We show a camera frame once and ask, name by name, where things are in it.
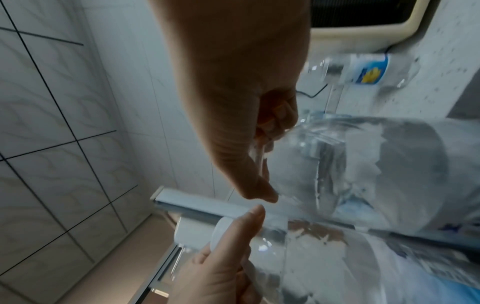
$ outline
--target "yellow logo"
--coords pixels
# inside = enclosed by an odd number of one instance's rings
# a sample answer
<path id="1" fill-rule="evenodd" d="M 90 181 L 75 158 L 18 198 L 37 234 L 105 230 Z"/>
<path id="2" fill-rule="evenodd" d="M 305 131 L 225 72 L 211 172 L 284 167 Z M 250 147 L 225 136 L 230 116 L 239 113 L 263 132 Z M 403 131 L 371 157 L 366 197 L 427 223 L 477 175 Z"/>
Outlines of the yellow logo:
<path id="1" fill-rule="evenodd" d="M 364 77 L 361 79 L 361 83 L 374 83 L 380 77 L 380 74 L 382 74 L 382 70 L 380 70 L 379 68 L 373 68 L 365 73 Z"/>

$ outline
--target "blue label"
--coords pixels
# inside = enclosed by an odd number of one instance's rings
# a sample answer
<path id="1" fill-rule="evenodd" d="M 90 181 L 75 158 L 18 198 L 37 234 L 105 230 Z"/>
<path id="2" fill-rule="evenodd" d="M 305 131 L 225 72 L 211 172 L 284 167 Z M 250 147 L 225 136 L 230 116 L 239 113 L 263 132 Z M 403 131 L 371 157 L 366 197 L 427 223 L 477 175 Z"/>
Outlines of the blue label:
<path id="1" fill-rule="evenodd" d="M 389 57 L 384 56 L 383 61 L 365 62 L 361 68 L 361 73 L 355 83 L 360 85 L 375 85 L 385 74 L 387 66 L 389 65 Z"/>

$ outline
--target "wire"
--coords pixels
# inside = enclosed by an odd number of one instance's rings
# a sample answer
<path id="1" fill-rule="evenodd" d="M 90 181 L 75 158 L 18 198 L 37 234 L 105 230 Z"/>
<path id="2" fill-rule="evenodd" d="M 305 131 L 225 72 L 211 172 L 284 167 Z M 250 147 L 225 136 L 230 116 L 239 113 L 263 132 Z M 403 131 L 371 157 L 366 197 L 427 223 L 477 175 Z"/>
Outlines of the wire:
<path id="1" fill-rule="evenodd" d="M 309 95 L 305 92 L 302 92 L 302 91 L 296 91 L 297 94 L 302 94 L 302 95 L 305 95 L 307 96 L 308 98 L 315 98 L 317 97 L 318 94 L 320 94 L 323 90 L 325 90 L 325 88 L 328 86 L 329 84 L 326 84 L 323 86 L 323 88 L 320 89 L 320 91 L 318 91 L 315 95 Z"/>

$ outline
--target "bottle label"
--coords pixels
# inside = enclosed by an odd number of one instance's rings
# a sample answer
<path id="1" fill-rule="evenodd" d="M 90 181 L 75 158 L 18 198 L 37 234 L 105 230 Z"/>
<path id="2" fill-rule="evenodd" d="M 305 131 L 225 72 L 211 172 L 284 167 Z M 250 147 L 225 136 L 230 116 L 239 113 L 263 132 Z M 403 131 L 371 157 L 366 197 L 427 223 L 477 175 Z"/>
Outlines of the bottle label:
<path id="1" fill-rule="evenodd" d="M 385 75 L 388 66 L 389 56 L 387 54 L 352 54 L 345 82 L 359 85 L 376 85 Z"/>

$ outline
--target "hand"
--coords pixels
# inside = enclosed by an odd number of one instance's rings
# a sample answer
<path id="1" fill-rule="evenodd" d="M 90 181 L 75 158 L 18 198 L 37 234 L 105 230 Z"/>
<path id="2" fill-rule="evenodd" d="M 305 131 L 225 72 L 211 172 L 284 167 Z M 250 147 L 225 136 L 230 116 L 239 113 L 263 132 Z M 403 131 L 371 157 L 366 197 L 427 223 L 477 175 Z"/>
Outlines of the hand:
<path id="1" fill-rule="evenodd" d="M 150 0 L 180 98 L 213 164 L 245 198 L 277 193 L 248 156 L 295 125 L 308 0 Z"/>
<path id="2" fill-rule="evenodd" d="M 213 252 L 207 244 L 186 262 L 174 281 L 168 304 L 259 304 L 262 297 L 241 268 L 250 241 L 260 231 L 265 209 L 255 206 L 236 219 Z"/>

